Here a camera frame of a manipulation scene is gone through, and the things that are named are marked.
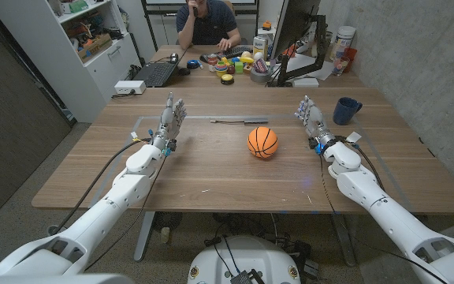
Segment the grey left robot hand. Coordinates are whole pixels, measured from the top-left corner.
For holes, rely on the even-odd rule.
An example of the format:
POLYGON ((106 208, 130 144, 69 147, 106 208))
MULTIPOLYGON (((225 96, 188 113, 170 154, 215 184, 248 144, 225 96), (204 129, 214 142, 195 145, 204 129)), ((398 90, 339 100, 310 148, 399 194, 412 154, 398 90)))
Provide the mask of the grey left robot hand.
POLYGON ((177 138, 186 115, 183 99, 178 99, 174 102, 173 93, 170 92, 166 101, 166 107, 161 114, 152 145, 160 150, 167 148, 169 142, 177 138))

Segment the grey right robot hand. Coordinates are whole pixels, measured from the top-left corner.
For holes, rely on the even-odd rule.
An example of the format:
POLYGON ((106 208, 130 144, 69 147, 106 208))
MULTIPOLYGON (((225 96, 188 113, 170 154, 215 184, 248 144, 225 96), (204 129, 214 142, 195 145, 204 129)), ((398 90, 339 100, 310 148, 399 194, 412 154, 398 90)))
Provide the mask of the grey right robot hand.
POLYGON ((335 136, 329 131, 321 110, 307 95, 300 102, 295 116, 301 120, 306 134, 320 148, 324 148, 335 136))

